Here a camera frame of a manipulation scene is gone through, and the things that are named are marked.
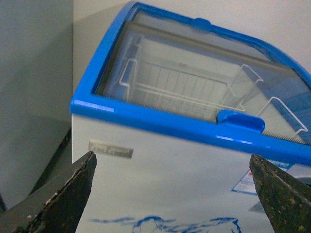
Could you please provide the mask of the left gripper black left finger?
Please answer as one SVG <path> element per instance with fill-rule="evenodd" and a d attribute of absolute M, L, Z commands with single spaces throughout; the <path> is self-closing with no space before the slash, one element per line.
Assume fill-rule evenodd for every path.
<path fill-rule="evenodd" d="M 94 152 L 52 178 L 0 216 L 2 233 L 73 233 L 92 189 L 97 165 Z"/>

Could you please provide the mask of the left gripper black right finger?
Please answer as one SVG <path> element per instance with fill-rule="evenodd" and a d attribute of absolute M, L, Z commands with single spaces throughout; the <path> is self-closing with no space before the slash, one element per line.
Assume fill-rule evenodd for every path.
<path fill-rule="evenodd" d="M 255 190 L 276 233 L 311 231 L 311 186 L 260 155 L 250 157 Z"/>

